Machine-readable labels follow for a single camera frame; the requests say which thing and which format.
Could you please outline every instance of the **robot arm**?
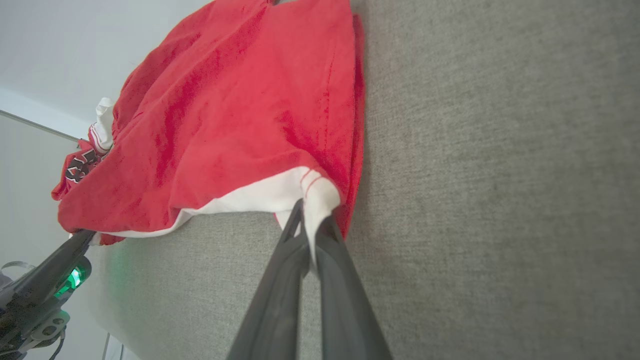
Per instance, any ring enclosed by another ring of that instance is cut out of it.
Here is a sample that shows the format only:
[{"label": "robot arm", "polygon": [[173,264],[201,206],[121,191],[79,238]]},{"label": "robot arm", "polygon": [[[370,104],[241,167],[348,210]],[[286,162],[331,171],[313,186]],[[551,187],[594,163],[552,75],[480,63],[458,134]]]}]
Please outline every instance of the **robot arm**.
[{"label": "robot arm", "polygon": [[21,278],[0,283],[0,360],[22,359],[58,338],[54,357],[60,351],[70,320],[61,307],[91,274],[84,254],[94,234],[79,231]]}]

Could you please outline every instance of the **red fabric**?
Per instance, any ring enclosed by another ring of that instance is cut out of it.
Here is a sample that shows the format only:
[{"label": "red fabric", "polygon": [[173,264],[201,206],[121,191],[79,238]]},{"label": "red fabric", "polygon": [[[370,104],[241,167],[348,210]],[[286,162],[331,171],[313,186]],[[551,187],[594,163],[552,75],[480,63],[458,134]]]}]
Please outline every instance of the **red fabric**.
[{"label": "red fabric", "polygon": [[60,182],[51,192],[51,197],[54,200],[61,200],[69,190],[78,185],[102,161],[104,153],[96,146],[91,134],[89,134],[89,139],[90,141],[78,140],[80,150],[65,158]]},{"label": "red fabric", "polygon": [[127,78],[114,146],[62,198],[60,224],[167,229],[180,209],[306,166],[336,185],[346,235],[362,169],[363,50],[348,0],[205,5]]}]

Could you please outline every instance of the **stitching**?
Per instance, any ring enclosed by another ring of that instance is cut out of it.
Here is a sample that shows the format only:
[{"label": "stitching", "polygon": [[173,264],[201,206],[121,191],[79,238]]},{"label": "stitching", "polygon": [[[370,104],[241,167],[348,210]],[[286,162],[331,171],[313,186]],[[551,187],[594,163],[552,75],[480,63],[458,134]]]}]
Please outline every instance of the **stitching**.
[{"label": "stitching", "polygon": [[307,199],[307,194],[309,193],[309,189],[311,189],[311,186],[314,184],[314,182],[318,181],[322,179],[322,176],[318,176],[317,178],[315,178],[307,187],[307,190],[305,191],[305,200]]},{"label": "stitching", "polygon": [[305,177],[307,177],[307,175],[309,175],[309,173],[311,172],[311,170],[313,170],[313,169],[309,169],[309,170],[307,170],[307,172],[305,172],[305,174],[304,174],[304,175],[302,175],[302,178],[300,179],[300,187],[302,187],[302,180],[304,180],[304,179],[305,179]]}]

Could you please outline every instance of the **white trim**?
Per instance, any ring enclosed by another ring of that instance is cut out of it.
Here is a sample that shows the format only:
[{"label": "white trim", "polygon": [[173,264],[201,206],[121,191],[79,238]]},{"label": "white trim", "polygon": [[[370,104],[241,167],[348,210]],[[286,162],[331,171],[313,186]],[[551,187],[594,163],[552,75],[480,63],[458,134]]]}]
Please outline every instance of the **white trim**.
[{"label": "white trim", "polygon": [[315,263],[316,232],[322,221],[340,205],[340,194],[329,179],[322,177],[315,170],[309,170],[308,167],[292,168],[235,189],[218,199],[211,200],[200,209],[180,209],[175,222],[167,229],[150,232],[117,231],[107,232],[107,234],[124,238],[151,238],[176,230],[194,215],[236,211],[275,213],[280,227],[283,227],[287,223],[284,216],[289,218],[287,213],[291,213],[296,201],[302,197],[305,198],[305,228],[309,238],[311,256]]},{"label": "white trim", "polygon": [[78,139],[87,137],[91,125],[5,88],[0,88],[0,110]]}]

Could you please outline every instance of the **gray upholstery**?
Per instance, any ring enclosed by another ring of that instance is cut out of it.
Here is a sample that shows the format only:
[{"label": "gray upholstery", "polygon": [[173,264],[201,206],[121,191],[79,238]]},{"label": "gray upholstery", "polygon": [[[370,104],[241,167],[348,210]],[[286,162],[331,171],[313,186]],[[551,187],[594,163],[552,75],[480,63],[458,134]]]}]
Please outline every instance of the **gray upholstery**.
[{"label": "gray upholstery", "polygon": [[[640,4],[361,0],[365,163],[348,238],[396,359],[640,357]],[[94,249],[142,360],[222,359],[277,241],[201,216]],[[305,280],[302,359],[320,358]]]}]

